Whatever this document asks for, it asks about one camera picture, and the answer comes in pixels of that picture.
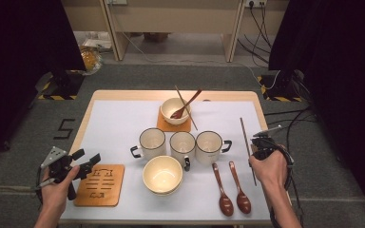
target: wooden coaster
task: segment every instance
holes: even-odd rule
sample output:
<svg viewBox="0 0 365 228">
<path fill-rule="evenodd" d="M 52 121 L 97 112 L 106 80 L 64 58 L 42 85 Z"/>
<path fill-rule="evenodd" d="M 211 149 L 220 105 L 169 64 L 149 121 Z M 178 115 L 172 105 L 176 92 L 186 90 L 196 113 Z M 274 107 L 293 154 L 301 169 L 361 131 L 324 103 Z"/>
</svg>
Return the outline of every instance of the wooden coaster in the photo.
<svg viewBox="0 0 365 228">
<path fill-rule="evenodd" d="M 123 164 L 96 164 L 93 171 L 81 180 L 75 206 L 116 206 L 123 184 Z"/>
<path fill-rule="evenodd" d="M 174 125 L 169 122 L 167 122 L 162 115 L 162 111 L 159 109 L 159 115 L 158 115 L 158 123 L 157 128 L 161 129 L 165 132 L 178 132 L 178 131 L 191 131 L 191 119 L 188 118 L 186 122 L 181 123 L 180 125 Z"/>
</svg>

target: white bowl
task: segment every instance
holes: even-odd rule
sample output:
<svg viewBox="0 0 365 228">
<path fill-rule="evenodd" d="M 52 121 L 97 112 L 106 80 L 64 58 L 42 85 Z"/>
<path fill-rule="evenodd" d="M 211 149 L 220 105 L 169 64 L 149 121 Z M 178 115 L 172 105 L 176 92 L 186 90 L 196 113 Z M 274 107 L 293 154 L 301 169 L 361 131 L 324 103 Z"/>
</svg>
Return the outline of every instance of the white bowl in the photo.
<svg viewBox="0 0 365 228">
<path fill-rule="evenodd" d="M 144 167 L 144 185 L 159 195 L 171 194 L 183 179 L 183 168 L 170 156 L 158 156 Z"/>
<path fill-rule="evenodd" d="M 183 102 L 180 98 L 170 98 L 162 104 L 162 106 L 160 107 L 160 110 L 162 112 L 164 119 L 168 123 L 174 124 L 174 125 L 179 125 L 179 124 L 186 122 L 186 120 L 188 120 L 189 116 L 188 116 L 188 112 L 186 111 L 186 109 L 188 109 L 189 113 L 191 113 L 191 105 L 189 105 L 185 109 L 185 111 L 183 112 L 182 116 L 179 119 L 171 119 L 170 117 L 175 111 L 179 110 L 182 107 L 183 107 Z"/>
</svg>

